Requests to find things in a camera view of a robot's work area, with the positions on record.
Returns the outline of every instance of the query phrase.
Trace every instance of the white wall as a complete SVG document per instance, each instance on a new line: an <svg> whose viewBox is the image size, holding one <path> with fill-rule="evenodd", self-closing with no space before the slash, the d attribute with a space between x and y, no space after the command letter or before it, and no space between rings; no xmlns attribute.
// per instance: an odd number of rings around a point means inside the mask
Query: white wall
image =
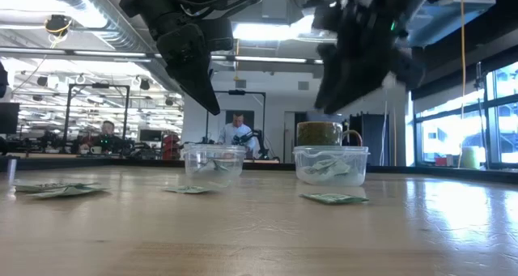
<svg viewBox="0 0 518 276"><path fill-rule="evenodd" d="M235 89L235 73L220 72L213 78L215 90L228 91ZM246 91L265 91L266 92L266 113L265 113L265 135L271 141L271 146L276 154L283 160L284 151L284 125L285 112L306 112L313 110L313 103L320 86L319 79L313 79L311 74L305 73L269 73L244 72L239 73L240 79L247 80ZM309 81L309 91L299 91L298 82ZM405 165L405 88L396 85L392 89L378 89L371 94L363 97L349 106L342 109L344 118L349 118L350 114L356 113L384 113L385 96L388 98L388 111L396 111L396 131L397 131L397 165ZM262 106L249 95L229 96L222 94L218 96L221 109L240 109L255 111L255 127L262 127ZM184 127L182 131L183 142L199 142L205 136L206 110L190 97L185 97ZM217 140L219 130L223 128L224 113L220 117L209 119L209 133L211 138ZM391 150L394 152L394 137L387 138L391 143Z"/></svg>

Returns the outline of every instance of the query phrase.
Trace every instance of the clear plastic container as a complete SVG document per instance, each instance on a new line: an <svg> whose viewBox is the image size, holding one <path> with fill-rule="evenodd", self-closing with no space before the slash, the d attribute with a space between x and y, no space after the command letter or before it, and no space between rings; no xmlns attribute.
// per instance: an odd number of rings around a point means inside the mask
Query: clear plastic container
<svg viewBox="0 0 518 276"><path fill-rule="evenodd" d="M312 185L360 186L365 181L368 147L297 146L297 177Z"/></svg>
<svg viewBox="0 0 518 276"><path fill-rule="evenodd" d="M243 171L244 146L189 144L184 149L185 173L180 185L218 189Z"/></svg>

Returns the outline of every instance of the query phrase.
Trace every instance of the ceiling duct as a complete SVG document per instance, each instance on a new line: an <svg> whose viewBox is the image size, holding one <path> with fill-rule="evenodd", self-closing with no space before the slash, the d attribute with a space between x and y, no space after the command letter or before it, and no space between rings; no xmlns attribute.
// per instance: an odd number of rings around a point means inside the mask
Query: ceiling duct
<svg viewBox="0 0 518 276"><path fill-rule="evenodd" d="M93 15L102 14L108 21L106 32L96 32L96 36L106 41L116 51L121 52L151 52L153 48L135 31L128 20L109 0L60 0L72 6L75 10L85 12L91 11ZM164 64L152 59L151 62L141 64L151 72L166 90L181 92L178 84L172 80L165 71Z"/></svg>

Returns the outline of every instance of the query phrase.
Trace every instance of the man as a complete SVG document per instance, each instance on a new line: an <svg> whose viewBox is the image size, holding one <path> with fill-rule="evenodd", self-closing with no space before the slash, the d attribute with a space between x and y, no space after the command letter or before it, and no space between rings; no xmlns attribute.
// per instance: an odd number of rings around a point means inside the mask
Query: man
<svg viewBox="0 0 518 276"><path fill-rule="evenodd" d="M231 145L234 136L237 135L238 137L241 137L252 131L248 126L243 124L243 119L243 113L234 113L232 117L232 123L225 125L221 132L219 132L218 144ZM253 151L255 146L255 138L250 139L246 142L246 151Z"/></svg>
<svg viewBox="0 0 518 276"><path fill-rule="evenodd" d="M118 144L120 139L113 135L115 125L111 121L103 121L101 126L101 135L97 137L87 136L83 139L81 150L90 150L92 146L102 146L103 151L112 151L114 145Z"/></svg>

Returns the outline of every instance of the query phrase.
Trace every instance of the table surface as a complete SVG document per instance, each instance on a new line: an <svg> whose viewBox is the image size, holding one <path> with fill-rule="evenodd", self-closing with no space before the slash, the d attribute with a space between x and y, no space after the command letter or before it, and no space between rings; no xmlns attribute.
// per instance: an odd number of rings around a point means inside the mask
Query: table surface
<svg viewBox="0 0 518 276"><path fill-rule="evenodd" d="M356 188L244 171L218 193L168 193L180 168L18 172L109 193L35 200L0 180L2 275L518 275L518 188L367 175ZM300 193L371 201L325 206Z"/></svg>

